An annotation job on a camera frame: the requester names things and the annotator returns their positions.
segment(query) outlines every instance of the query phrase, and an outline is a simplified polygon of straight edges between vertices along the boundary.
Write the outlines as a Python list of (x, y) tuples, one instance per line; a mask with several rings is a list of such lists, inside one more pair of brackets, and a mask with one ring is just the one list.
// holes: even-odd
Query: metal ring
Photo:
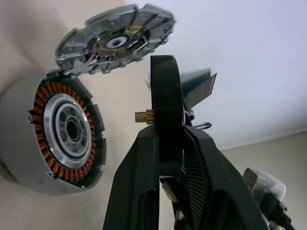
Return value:
[[(67, 114), (63, 122), (60, 116), (64, 111)], [(67, 125), (70, 121), (78, 129), (79, 133), (76, 138), (68, 137)], [(78, 169), (86, 163), (92, 146), (91, 129), (82, 107), (74, 98), (64, 93), (52, 96), (44, 109), (43, 126), (50, 151), (61, 164), (68, 168)], [(74, 145), (79, 144), (82, 138), (86, 139), (84, 148), (82, 147), (79, 149), (80, 151), (74, 152), (72, 148), (69, 148), (68, 142), (61, 137), (61, 131), (67, 134), (67, 139), (70, 139), (71, 144)]]

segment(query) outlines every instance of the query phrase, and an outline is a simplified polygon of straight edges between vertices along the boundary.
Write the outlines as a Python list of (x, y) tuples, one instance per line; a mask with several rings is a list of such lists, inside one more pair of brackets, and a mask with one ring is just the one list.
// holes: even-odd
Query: white ceiling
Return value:
[[(142, 7), (146, 0), (127, 0)], [(170, 41), (154, 53), (176, 57), (183, 75), (211, 68), (212, 95), (195, 124), (228, 149), (307, 130), (305, 0), (152, 0), (173, 12)]]

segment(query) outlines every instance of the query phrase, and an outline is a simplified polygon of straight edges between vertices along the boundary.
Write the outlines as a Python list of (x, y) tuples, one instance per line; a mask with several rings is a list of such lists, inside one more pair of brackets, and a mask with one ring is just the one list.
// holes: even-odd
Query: ceiling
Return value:
[[(142, 7), (145, 0), (126, 0)], [(173, 12), (172, 54), (186, 81), (218, 73), (212, 95), (193, 108), (194, 124), (220, 149), (307, 131), (307, 2), (304, 0), (152, 0)]]

